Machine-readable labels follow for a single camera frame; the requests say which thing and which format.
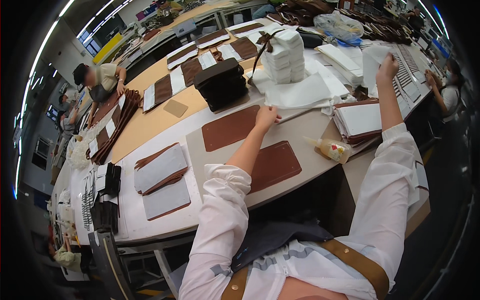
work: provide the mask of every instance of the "hair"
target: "hair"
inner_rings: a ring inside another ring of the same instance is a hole
[[[85,75],[88,73],[88,66],[81,63],[73,71],[73,80],[76,85],[81,85],[85,83]]]

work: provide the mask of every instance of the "plastic bottle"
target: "plastic bottle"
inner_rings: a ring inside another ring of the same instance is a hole
[[[323,154],[340,164],[345,164],[352,153],[350,145],[343,142],[331,139],[318,139],[316,141],[305,136],[304,138],[307,142],[319,148]]]

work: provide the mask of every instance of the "window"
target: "window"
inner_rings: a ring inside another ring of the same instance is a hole
[[[58,110],[54,108],[53,105],[50,104],[50,107],[48,108],[48,111],[47,111],[47,117],[49,117],[52,121],[56,123],[58,114],[59,114]]]

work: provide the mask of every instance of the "leather strap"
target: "leather strap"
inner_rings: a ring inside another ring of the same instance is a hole
[[[387,274],[379,264],[335,239],[317,244],[362,274],[372,284],[378,300],[385,299],[389,281]],[[221,300],[241,300],[247,284],[247,274],[247,266],[233,274],[228,286],[223,291]]]

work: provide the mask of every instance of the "woman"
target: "woman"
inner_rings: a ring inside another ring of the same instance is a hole
[[[442,118],[452,116],[458,105],[460,105],[460,89],[464,79],[460,73],[458,63],[450,58],[447,60],[446,84],[443,86],[442,81],[430,70],[425,71],[425,77],[435,97],[435,102],[440,109]]]
[[[416,148],[392,85],[397,71],[398,62],[389,53],[376,76],[384,141],[363,180],[350,234],[332,240],[384,270],[383,296],[395,284],[403,254]],[[264,135],[278,119],[276,108],[262,107],[254,128],[228,162],[205,166],[206,195],[179,299],[220,300],[222,293],[232,290],[239,290],[243,299],[250,300],[377,299],[373,283],[361,273],[317,243],[302,240],[289,240],[272,252],[256,256],[248,264],[244,291],[230,284],[231,269],[237,267],[232,257],[237,260],[249,253],[245,248],[235,254],[247,231],[244,198],[250,191],[253,165]]]

